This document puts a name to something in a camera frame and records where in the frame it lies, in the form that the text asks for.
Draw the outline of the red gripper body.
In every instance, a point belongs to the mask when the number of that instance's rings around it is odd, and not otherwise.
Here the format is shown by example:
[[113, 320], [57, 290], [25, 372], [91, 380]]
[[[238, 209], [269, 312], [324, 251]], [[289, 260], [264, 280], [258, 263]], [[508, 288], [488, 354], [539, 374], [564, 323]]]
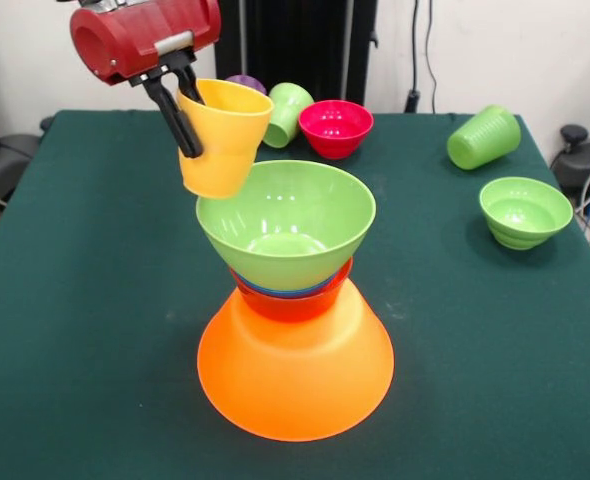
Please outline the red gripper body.
[[114, 85], [159, 67], [169, 52], [215, 43], [221, 25], [216, 1], [83, 1], [70, 34], [87, 69]]

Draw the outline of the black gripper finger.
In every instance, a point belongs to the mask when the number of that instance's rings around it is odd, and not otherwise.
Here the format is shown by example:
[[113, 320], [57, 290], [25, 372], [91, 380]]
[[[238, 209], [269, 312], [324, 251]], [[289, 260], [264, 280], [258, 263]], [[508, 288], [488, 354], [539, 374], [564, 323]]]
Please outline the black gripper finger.
[[185, 97], [203, 104], [204, 100], [197, 88], [197, 77], [192, 68], [195, 61], [196, 56], [192, 48], [176, 50], [160, 57], [161, 64], [167, 66], [177, 77], [181, 93]]
[[161, 71], [149, 71], [132, 77], [129, 84], [132, 87], [142, 86], [148, 97], [156, 103], [181, 153], [188, 158], [197, 158], [203, 153], [202, 143], [190, 119], [179, 109], [174, 97], [163, 85], [163, 75]]

